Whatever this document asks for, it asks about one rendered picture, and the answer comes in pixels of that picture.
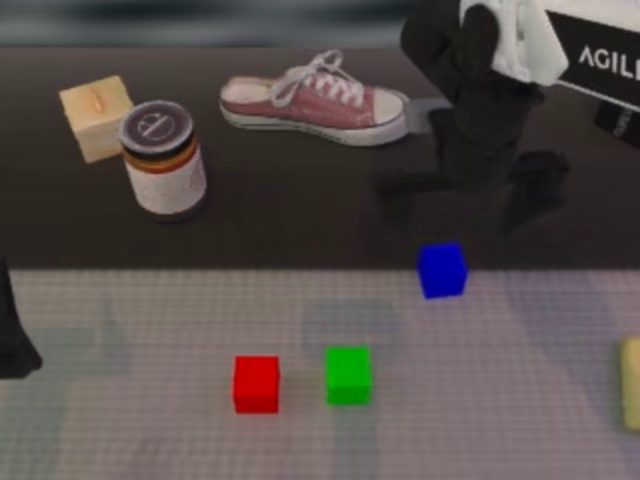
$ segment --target cube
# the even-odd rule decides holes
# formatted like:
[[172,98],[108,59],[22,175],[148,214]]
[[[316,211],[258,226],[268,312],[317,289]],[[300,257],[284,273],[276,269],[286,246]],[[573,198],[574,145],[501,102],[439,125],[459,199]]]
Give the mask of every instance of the cube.
[[279,410],[280,365],[274,356],[238,356],[233,374],[233,403],[239,414]]
[[373,373],[367,347],[329,347],[326,350],[327,403],[366,405],[371,401]]
[[122,152],[118,126],[133,103],[120,77],[63,90],[60,100],[86,163]]
[[427,299],[462,295],[468,276],[462,247],[457,243],[423,247],[418,275]]
[[622,342],[620,367],[624,426],[640,431],[640,337],[626,338]]

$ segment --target yellow block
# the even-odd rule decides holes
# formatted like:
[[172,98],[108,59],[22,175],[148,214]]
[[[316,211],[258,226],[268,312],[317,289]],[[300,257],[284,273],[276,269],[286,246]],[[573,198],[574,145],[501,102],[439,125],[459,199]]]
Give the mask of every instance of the yellow block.
[[60,100],[87,163],[122,151],[118,126],[133,108],[133,103],[120,77],[108,77],[63,90]]
[[620,348],[624,425],[640,431],[640,337],[629,337]]

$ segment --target blue cube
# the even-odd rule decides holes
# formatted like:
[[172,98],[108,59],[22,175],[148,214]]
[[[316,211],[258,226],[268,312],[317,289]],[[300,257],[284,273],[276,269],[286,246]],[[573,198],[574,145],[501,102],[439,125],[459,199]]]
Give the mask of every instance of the blue cube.
[[468,276],[462,247],[457,243],[422,247],[418,275],[427,299],[462,295]]

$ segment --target jar label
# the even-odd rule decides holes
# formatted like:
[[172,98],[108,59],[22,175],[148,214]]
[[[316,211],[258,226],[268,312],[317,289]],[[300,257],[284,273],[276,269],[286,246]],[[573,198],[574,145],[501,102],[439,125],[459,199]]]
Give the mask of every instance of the jar label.
[[182,213],[198,203],[207,189],[200,147],[189,162],[172,172],[147,173],[125,165],[136,200],[151,213]]

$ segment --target jar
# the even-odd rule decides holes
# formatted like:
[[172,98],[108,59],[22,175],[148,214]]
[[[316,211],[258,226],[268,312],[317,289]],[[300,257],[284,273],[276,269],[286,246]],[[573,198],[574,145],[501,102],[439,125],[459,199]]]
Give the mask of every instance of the jar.
[[138,204],[160,221],[194,215],[207,180],[189,112],[173,102],[146,102],[123,118],[118,133]]

